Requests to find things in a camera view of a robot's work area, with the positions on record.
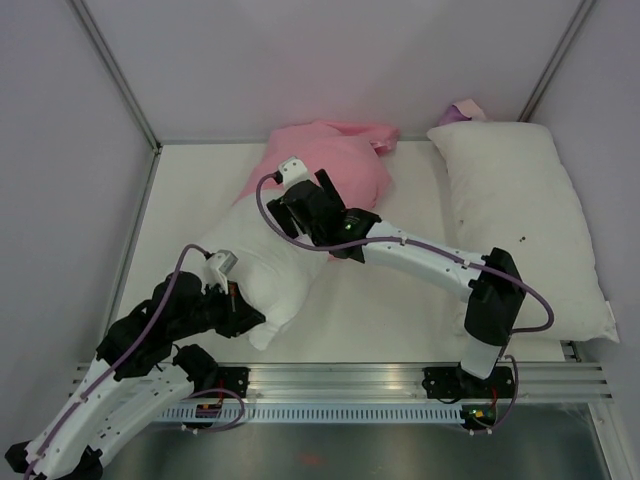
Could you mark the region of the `pink pillowcase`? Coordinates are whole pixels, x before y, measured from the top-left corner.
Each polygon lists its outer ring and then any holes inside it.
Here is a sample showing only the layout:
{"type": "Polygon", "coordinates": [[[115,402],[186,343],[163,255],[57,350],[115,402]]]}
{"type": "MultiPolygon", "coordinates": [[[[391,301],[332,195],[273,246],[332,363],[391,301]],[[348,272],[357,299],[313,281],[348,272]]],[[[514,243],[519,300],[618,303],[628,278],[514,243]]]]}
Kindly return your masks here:
{"type": "Polygon", "coordinates": [[[382,157],[399,135],[390,125],[322,120],[274,130],[238,198],[253,195],[263,176],[297,157],[312,173],[325,170],[346,206],[370,210],[391,185],[382,157]]]}

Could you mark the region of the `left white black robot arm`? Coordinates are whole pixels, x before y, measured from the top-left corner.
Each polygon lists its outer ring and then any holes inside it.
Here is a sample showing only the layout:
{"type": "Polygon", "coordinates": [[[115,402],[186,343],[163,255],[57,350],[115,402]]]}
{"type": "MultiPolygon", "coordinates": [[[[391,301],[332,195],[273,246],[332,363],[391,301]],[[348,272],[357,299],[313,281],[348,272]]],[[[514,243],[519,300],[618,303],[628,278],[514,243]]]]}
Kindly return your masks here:
{"type": "Polygon", "coordinates": [[[208,331],[235,338],[264,321],[235,282],[204,285],[188,272],[167,276],[110,327],[62,410],[35,439],[10,446],[7,463],[27,479],[100,478],[113,456],[168,407],[224,391],[214,358],[177,341],[208,331]]]}

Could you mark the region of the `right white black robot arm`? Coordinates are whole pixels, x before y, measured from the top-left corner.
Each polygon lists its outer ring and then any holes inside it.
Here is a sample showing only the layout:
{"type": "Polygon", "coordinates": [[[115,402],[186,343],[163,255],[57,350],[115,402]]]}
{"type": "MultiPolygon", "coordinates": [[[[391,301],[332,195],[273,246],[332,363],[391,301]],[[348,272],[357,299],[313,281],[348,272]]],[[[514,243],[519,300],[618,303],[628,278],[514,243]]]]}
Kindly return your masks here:
{"type": "Polygon", "coordinates": [[[373,212],[348,208],[326,171],[311,175],[298,159],[263,179],[274,181],[283,192],[270,201],[258,198],[259,212],[287,242],[336,259],[404,272],[465,303],[469,340],[455,373],[456,384],[469,396],[490,387],[526,296],[508,252],[495,248],[480,255],[439,246],[373,212]]]}

